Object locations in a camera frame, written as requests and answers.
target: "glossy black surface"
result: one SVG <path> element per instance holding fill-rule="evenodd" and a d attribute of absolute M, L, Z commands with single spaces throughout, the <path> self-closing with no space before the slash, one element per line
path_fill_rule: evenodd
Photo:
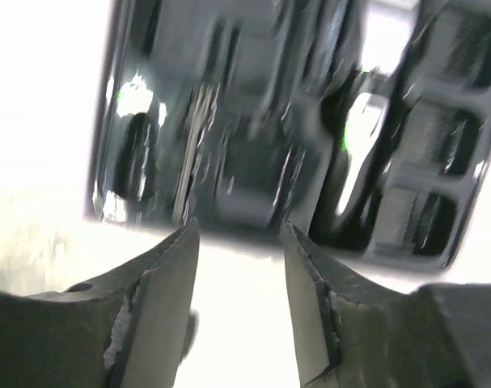
<path fill-rule="evenodd" d="M 290 221 L 349 258 L 426 271 L 455 258 L 491 153 L 491 0 L 423 0 L 388 74 L 361 68 L 366 15 L 401 14 L 387 6 L 118 4 L 89 194 L 99 219 L 196 217 L 270 240 Z M 366 77 L 389 109 L 337 215 Z"/>
<path fill-rule="evenodd" d="M 332 156 L 320 101 L 340 86 L 336 49 L 357 39 L 341 37 L 353 8 L 121 2 L 93 174 L 97 217 L 155 227 L 196 217 L 272 236 L 289 220 L 308 231 Z"/>
<path fill-rule="evenodd" d="M 344 161 L 335 156 L 324 186 L 332 199 L 311 236 L 336 255 L 448 266 L 491 154 L 491 1 L 421 2 L 379 142 L 361 205 L 339 228 L 332 209 Z"/>

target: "white background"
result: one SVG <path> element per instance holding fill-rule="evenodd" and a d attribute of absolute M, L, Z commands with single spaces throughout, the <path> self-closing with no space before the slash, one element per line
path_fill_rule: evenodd
<path fill-rule="evenodd" d="M 0 189 L 68 192 L 69 213 L 79 215 L 110 6 L 110 0 L 0 1 Z M 117 265 L 120 259 L 102 252 L 118 243 L 118 251 L 142 251 L 157 240 L 125 235 L 122 246 L 114 240 L 121 233 L 78 238 L 87 241 L 75 258 L 79 278 Z M 433 280 L 491 282 L 491 165 L 450 271 L 424 276 L 354 267 L 403 292 Z M 199 336 L 177 387 L 298 386 L 280 251 L 204 240 L 193 306 L 201 314 Z"/>

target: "plastic slot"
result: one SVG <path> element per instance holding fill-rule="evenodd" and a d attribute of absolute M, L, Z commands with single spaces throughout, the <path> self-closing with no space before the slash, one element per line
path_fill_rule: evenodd
<path fill-rule="evenodd" d="M 247 141 L 240 135 L 231 137 L 225 148 L 215 197 L 218 220 L 267 229 L 282 205 L 282 185 L 290 175 L 290 149 L 264 138 Z"/>
<path fill-rule="evenodd" d="M 381 200 L 372 241 L 401 255 L 435 257 L 447 247 L 454 220 L 455 204 L 445 196 L 391 189 Z"/>
<path fill-rule="evenodd" d="M 491 85 L 491 19 L 450 6 L 434 23 L 428 45 L 448 53 L 430 63 L 439 79 L 471 88 Z"/>
<path fill-rule="evenodd" d="M 154 47 L 154 39 L 157 35 L 157 25 L 159 23 L 159 14 L 161 11 L 161 0 L 155 0 L 154 7 L 151 11 L 150 20 L 144 35 L 144 43 L 142 51 L 145 55 L 150 56 L 151 50 Z"/>
<path fill-rule="evenodd" d="M 114 192 L 125 200 L 141 202 L 154 195 L 154 131 L 146 113 L 130 121 L 114 182 Z"/>
<path fill-rule="evenodd" d="M 406 162 L 440 175 L 464 175 L 480 127 L 470 113 L 419 102 L 405 120 L 400 154 Z"/>

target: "small hole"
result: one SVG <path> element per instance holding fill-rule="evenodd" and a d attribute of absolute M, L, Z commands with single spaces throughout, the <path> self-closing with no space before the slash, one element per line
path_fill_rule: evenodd
<path fill-rule="evenodd" d="M 82 291 L 88 291 L 89 289 L 92 289 L 94 285 L 92 283 L 78 283 L 77 285 L 73 285 L 70 287 L 66 292 L 67 293 L 80 293 Z"/>

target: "dark metal tool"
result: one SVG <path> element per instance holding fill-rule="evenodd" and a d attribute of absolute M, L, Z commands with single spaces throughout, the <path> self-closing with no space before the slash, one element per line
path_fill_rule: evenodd
<path fill-rule="evenodd" d="M 63 293 L 0 291 L 0 388 L 171 388 L 197 318 L 196 222 Z"/>
<path fill-rule="evenodd" d="M 293 226 L 284 246 L 301 386 L 491 387 L 491 285 L 425 285 L 404 295 Z"/>

